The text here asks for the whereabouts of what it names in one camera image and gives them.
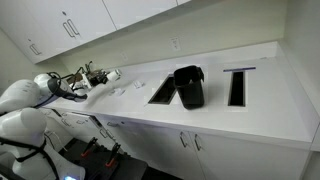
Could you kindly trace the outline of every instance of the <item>air fryer handle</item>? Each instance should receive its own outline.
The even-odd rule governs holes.
[[[197,70],[198,70],[198,74],[199,74],[199,77],[202,79],[202,81],[204,82],[204,74],[202,72],[202,69],[200,67],[197,67]]]

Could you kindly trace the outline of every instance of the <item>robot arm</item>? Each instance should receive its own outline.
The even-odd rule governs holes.
[[[82,102],[87,99],[87,95],[78,95],[73,92],[66,80],[61,79],[57,74],[40,74],[35,80],[40,89],[40,103],[37,107],[49,104],[59,97],[73,100],[75,102]]]
[[[40,74],[34,81],[19,80],[6,89],[0,97],[0,116],[26,107],[39,108],[59,97],[82,102],[88,96],[73,92],[56,73]]]

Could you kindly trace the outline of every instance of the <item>upper cabinet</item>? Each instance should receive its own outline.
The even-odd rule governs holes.
[[[180,0],[1,0],[0,28],[33,63],[38,63],[181,3]]]
[[[33,63],[53,55],[51,39],[21,1],[1,0],[0,27]]]
[[[56,54],[116,30],[101,0],[28,0],[24,3],[52,37]]]
[[[191,1],[191,0],[177,0],[178,5],[184,4],[184,3],[189,2],[189,1]]]
[[[116,31],[102,0],[60,1],[67,24],[81,44]]]
[[[103,0],[117,29],[177,6],[176,0]]]

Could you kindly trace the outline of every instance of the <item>cable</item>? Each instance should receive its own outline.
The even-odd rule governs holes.
[[[54,145],[53,145],[53,143],[51,141],[51,138],[47,134],[44,134],[44,135],[49,139],[52,148],[55,150],[56,148],[54,147]]]
[[[90,61],[89,64],[86,64],[87,73],[91,72],[90,64],[92,64],[92,61]]]
[[[83,67],[80,67],[80,68],[78,69],[78,71],[74,74],[74,80],[73,80],[73,84],[72,84],[71,90],[73,90],[74,85],[76,84],[76,80],[77,80],[76,75],[80,72],[81,69],[82,69],[82,72],[84,72]]]
[[[71,77],[71,76],[74,76],[74,74],[69,74],[69,75],[63,76],[61,79],[65,79],[65,78]]]
[[[58,141],[59,141],[59,143],[60,143],[61,147],[62,147],[65,151],[67,151],[67,152],[68,152],[68,150],[67,150],[67,149],[64,147],[64,145],[62,144],[62,142],[61,142],[61,140],[60,140],[59,136],[58,136],[55,132],[52,132],[52,134],[54,134],[54,135],[57,137],[57,139],[58,139]]]

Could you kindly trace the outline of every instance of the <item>cabinet handle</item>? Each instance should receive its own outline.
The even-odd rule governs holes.
[[[114,138],[113,134],[108,129],[106,130],[106,133],[110,137],[110,139]]]
[[[31,47],[33,47],[33,49],[37,52],[37,55],[41,54],[41,52],[39,52],[39,51],[37,50],[37,48],[35,47],[35,44],[32,44]]]
[[[201,145],[198,144],[197,138],[198,138],[198,135],[196,134],[196,135],[194,136],[194,142],[196,143],[196,146],[197,146],[198,151],[200,151],[202,147],[201,147]]]
[[[76,26],[73,24],[71,19],[68,19],[67,22],[68,22],[69,26],[71,27],[72,31],[74,32],[74,34],[80,35],[79,31],[77,30]]]
[[[100,129],[99,132],[100,132],[100,134],[101,134],[102,137],[107,138],[108,135],[107,135],[107,132],[106,132],[105,130]]]
[[[31,45],[29,46],[29,48],[31,49],[31,51],[32,51],[35,55],[41,54],[41,53],[39,53],[39,52],[37,51],[37,49],[34,47],[34,44],[31,44]]]
[[[119,126],[119,124],[111,123],[111,122],[108,122],[107,125],[110,127],[118,127]]]
[[[68,124],[64,118],[61,119],[61,122],[62,122],[64,125],[70,127],[70,124]]]
[[[186,148],[188,146],[188,143],[184,142],[183,137],[182,137],[183,135],[184,135],[183,132],[181,132],[180,133],[180,140],[181,140],[181,143],[182,143],[183,147]]]
[[[75,36],[68,30],[69,27],[67,27],[67,26],[68,26],[67,23],[64,22],[62,25],[63,25],[64,29],[67,31],[67,33],[69,34],[70,37],[75,37]]]

